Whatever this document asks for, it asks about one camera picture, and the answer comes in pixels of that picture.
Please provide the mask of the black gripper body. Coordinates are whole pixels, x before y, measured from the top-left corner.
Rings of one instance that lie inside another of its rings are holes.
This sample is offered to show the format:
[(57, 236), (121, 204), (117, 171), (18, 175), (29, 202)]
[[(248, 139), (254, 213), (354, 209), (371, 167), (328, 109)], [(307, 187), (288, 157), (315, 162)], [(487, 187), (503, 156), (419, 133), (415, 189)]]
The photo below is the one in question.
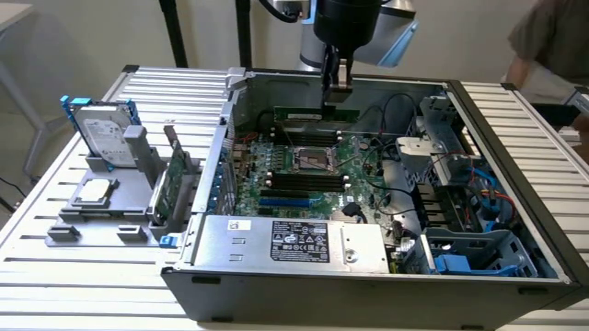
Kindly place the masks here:
[(359, 48), (374, 35), (380, 1), (316, 1), (314, 33), (318, 39), (335, 48)]

